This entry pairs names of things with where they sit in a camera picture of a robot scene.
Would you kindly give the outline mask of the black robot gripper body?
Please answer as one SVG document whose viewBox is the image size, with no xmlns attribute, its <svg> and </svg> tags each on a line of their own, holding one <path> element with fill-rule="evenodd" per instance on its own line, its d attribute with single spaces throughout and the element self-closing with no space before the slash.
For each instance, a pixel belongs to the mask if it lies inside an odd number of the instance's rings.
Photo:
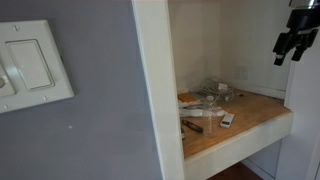
<svg viewBox="0 0 320 180">
<path fill-rule="evenodd" d="M 289 31 L 279 35 L 273 51 L 276 54 L 287 54 L 295 48 L 297 53 L 302 54 L 312 46 L 319 26 L 319 7 L 293 10 L 287 22 Z"/>
</svg>

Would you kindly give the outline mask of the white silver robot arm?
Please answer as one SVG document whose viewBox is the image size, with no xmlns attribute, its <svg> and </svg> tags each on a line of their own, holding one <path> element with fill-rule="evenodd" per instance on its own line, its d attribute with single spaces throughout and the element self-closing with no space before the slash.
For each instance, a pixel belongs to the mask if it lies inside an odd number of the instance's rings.
<svg viewBox="0 0 320 180">
<path fill-rule="evenodd" d="M 274 64 L 281 66 L 287 53 L 295 49 L 292 61 L 299 61 L 303 53 L 313 45 L 320 27 L 320 0 L 290 0 L 292 8 L 286 27 L 273 48 Z"/>
</svg>

